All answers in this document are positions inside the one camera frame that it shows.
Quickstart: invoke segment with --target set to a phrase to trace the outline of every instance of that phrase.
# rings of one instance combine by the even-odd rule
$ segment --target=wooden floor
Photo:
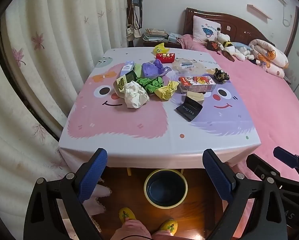
[[[206,238],[223,211],[221,199],[205,169],[184,170],[188,193],[183,203],[172,209],[156,208],[144,196],[144,181],[153,170],[132,168],[132,176],[128,176],[126,168],[106,167],[102,174],[103,185],[109,187],[112,194],[99,199],[106,212],[93,216],[105,240],[121,227],[118,211],[122,207],[129,207],[150,233],[157,231],[165,220],[173,218],[178,221],[176,236],[195,240]]]

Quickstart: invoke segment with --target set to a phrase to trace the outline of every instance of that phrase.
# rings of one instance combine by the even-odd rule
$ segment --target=slipper
[[[177,231],[177,221],[174,219],[166,220],[160,227],[160,230],[168,231],[174,235]]]
[[[126,218],[128,218],[129,220],[136,219],[133,211],[130,210],[129,208],[127,208],[127,207],[124,207],[124,208],[120,209],[120,211],[118,212],[118,216],[119,216],[122,224],[125,223]]]

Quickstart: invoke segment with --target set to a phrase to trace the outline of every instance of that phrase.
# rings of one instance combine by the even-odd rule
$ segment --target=pillow
[[[193,41],[204,42],[206,39],[216,41],[217,28],[221,28],[219,23],[193,16]]]
[[[247,50],[252,51],[252,48],[251,48],[250,46],[245,45],[245,44],[243,44],[243,43],[240,43],[240,42],[231,42],[231,43],[234,45],[234,47],[235,47],[236,49],[239,49],[239,48],[241,48],[241,47],[245,47]]]

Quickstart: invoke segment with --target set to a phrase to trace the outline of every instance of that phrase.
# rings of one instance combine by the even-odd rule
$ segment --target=wooden headboard
[[[229,35],[231,41],[241,42],[248,45],[252,40],[260,39],[274,45],[265,38],[265,36],[257,28],[241,18],[225,13],[204,12],[192,8],[186,9],[183,35],[193,35],[194,15],[220,23],[222,33]]]

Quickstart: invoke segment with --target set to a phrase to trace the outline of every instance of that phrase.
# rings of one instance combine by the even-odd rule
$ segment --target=pink bedsheet
[[[254,153],[277,169],[282,177],[299,181],[294,169],[273,157],[273,149],[281,146],[299,155],[299,101],[284,79],[270,75],[248,60],[231,62],[222,54],[207,50],[193,41],[189,34],[180,39],[183,49],[208,52],[226,71],[243,99],[256,127],[262,145]],[[250,179],[258,179],[246,166],[246,160],[233,167]],[[250,214],[248,202],[242,220],[234,234],[240,237]]]

